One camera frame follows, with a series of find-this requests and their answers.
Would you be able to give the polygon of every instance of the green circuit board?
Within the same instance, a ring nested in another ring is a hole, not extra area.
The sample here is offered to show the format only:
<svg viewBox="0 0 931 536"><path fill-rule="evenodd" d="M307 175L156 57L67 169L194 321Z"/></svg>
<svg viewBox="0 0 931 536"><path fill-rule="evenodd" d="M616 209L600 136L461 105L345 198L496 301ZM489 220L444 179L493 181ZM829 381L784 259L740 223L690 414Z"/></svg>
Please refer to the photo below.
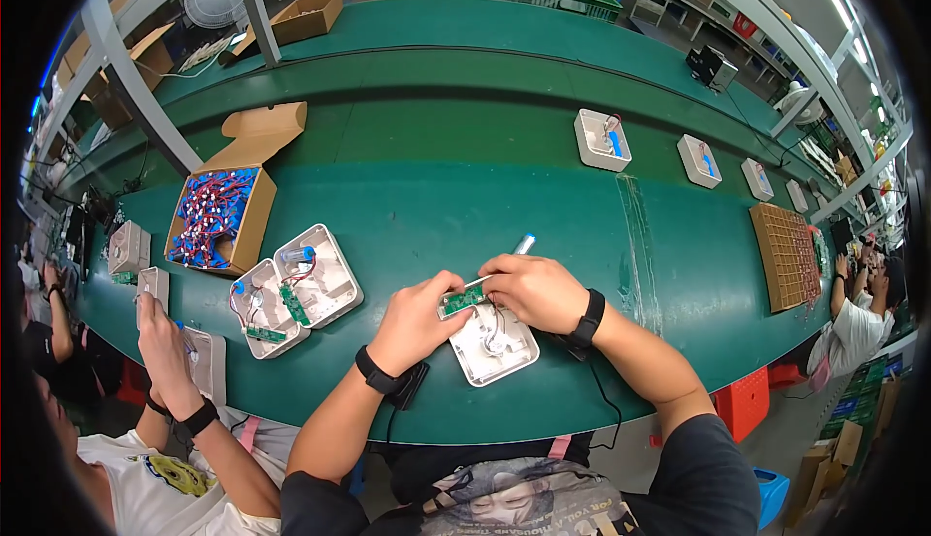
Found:
<svg viewBox="0 0 931 536"><path fill-rule="evenodd" d="M136 276L133 272L120 272L119 274L113 274L113 282L120 285L136 285Z"/></svg>
<svg viewBox="0 0 931 536"><path fill-rule="evenodd" d="M266 342L273 342L275 344L285 341L285 338L288 337L284 332L276 332L274 330L268 330L263 327L251 326L246 328L246 336L251 338L257 338Z"/></svg>
<svg viewBox="0 0 931 536"><path fill-rule="evenodd" d="M288 308L291 318L304 327L310 327L310 318L307 317L307 313L304 311L301 301L294 294L294 290L290 286L282 285L278 291L281 292L281 301Z"/></svg>
<svg viewBox="0 0 931 536"><path fill-rule="evenodd" d="M482 284L478 284L476 286L469 287L461 294L443 297L440 303L443 306L443 314L450 315L451 313L455 313L460 309L466 309L469 306L478 305L486 299L488 299L488 297L482 293Z"/></svg>

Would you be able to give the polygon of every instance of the white plastic part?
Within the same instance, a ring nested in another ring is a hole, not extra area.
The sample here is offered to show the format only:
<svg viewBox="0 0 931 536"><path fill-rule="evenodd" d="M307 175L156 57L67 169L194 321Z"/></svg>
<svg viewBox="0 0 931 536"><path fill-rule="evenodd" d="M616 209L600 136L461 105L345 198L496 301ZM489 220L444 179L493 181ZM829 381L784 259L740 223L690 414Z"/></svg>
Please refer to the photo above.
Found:
<svg viewBox="0 0 931 536"><path fill-rule="evenodd" d="M362 303L362 288L349 269L336 238L326 225L318 223L274 252L272 262L278 279L306 274L310 263L285 262L281 252L299 247L313 247L314 272L297 282L294 294L310 319L311 328L321 328Z"/></svg>
<svg viewBox="0 0 931 536"><path fill-rule="evenodd" d="M683 134L676 146L679 148L679 155L689 180L706 189L718 186L721 171L718 170L718 163L714 160L710 146L689 134Z"/></svg>
<svg viewBox="0 0 931 536"><path fill-rule="evenodd" d="M763 203L773 198L773 187L769 184L762 164L747 158L740 164L740 169L744 171L744 177L747 178L747 184L750 185L754 197Z"/></svg>
<svg viewBox="0 0 931 536"><path fill-rule="evenodd" d="M472 386L503 379L540 357L540 347L529 327L510 309L501 308L499 312L491 303L481 303L469 311L474 315L463 329L449 337L449 343Z"/></svg>
<svg viewBox="0 0 931 536"><path fill-rule="evenodd" d="M621 172L632 156L624 136L624 128L620 123L614 130L617 134L616 146L605 131L605 123L611 117L597 111L579 110L575 124L576 142L582 162L595 168Z"/></svg>
<svg viewBox="0 0 931 536"><path fill-rule="evenodd" d="M800 213L804 213L808 210L808 202L805 200L805 195L802 193L802 187L799 186L799 183L794 179L786 182L786 188L788 189L788 196L792 198L792 205L795 206L795 210Z"/></svg>
<svg viewBox="0 0 931 536"><path fill-rule="evenodd" d="M111 275L122 272L138 274L149 267L151 252L152 235L128 220L110 236L107 271Z"/></svg>
<svg viewBox="0 0 931 536"><path fill-rule="evenodd" d="M291 318L288 308L281 300L278 288L281 280L274 270L272 260L261 260L247 271L239 281L246 285L246 291L237 294L230 286L230 299L233 311L239 314L246 325L284 332L282 342L269 342L246 336L246 343L253 356L259 360L280 356L285 350L310 336L310 329L301 327Z"/></svg>
<svg viewBox="0 0 931 536"><path fill-rule="evenodd" d="M226 404L226 338L185 326L187 355L194 385L216 406Z"/></svg>
<svg viewBox="0 0 931 536"><path fill-rule="evenodd" d="M139 272L136 282L136 296L149 292L158 301L162 302L165 312L169 311L169 273L157 267L150 267ZM139 329L139 305L136 306L136 330Z"/></svg>

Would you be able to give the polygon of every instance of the red stool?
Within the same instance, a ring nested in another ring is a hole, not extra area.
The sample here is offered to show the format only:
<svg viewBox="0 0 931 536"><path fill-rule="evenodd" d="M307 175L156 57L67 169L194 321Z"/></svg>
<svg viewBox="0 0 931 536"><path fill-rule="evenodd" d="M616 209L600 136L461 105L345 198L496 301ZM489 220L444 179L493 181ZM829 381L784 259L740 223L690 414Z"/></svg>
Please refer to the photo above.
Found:
<svg viewBox="0 0 931 536"><path fill-rule="evenodd" d="M762 367L712 393L718 416L738 443L743 441L769 412L769 378Z"/></svg>
<svg viewBox="0 0 931 536"><path fill-rule="evenodd" d="M145 406L145 370L129 358L123 358L123 376L116 398L134 405Z"/></svg>
<svg viewBox="0 0 931 536"><path fill-rule="evenodd" d="M802 384L806 379L799 372L797 365L776 365L769 367L769 390L787 389Z"/></svg>

